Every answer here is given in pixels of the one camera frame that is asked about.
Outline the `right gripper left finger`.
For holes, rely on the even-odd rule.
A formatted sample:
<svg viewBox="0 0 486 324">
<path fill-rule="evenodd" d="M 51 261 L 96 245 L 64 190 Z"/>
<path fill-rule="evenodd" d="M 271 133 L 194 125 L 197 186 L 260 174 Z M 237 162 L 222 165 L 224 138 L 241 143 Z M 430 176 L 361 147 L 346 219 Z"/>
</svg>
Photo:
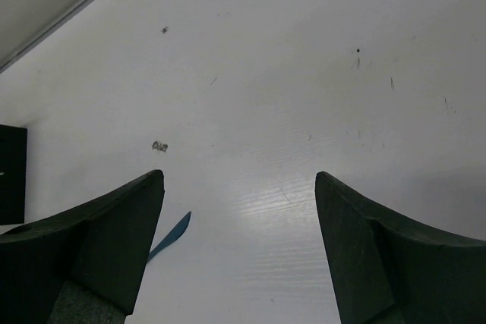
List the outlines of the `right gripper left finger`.
<svg viewBox="0 0 486 324">
<path fill-rule="evenodd" d="M 123 323 L 134 312 L 163 206 L 153 170 L 1 235 L 3 323 Z"/>
</svg>

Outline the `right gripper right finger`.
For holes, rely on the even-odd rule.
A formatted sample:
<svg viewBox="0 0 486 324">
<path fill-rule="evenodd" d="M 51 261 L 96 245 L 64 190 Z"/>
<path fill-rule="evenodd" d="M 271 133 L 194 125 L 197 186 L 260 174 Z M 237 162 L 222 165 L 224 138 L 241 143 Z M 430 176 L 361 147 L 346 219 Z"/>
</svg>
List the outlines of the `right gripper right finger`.
<svg viewBox="0 0 486 324">
<path fill-rule="evenodd" d="M 485 242 L 417 222 L 327 172 L 315 200 L 342 323 L 483 323 Z"/>
</svg>

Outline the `blue plastic knife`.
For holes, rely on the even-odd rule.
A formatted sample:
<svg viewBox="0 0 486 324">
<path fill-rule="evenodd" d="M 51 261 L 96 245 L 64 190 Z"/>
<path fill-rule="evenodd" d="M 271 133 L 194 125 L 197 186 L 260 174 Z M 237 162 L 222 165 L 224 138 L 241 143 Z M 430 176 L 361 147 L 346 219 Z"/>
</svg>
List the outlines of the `blue plastic knife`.
<svg viewBox="0 0 486 324">
<path fill-rule="evenodd" d="M 150 251 L 147 258 L 149 263 L 160 252 L 174 244 L 188 229 L 191 221 L 191 212 L 188 212 L 175 226 L 174 228 Z"/>
</svg>

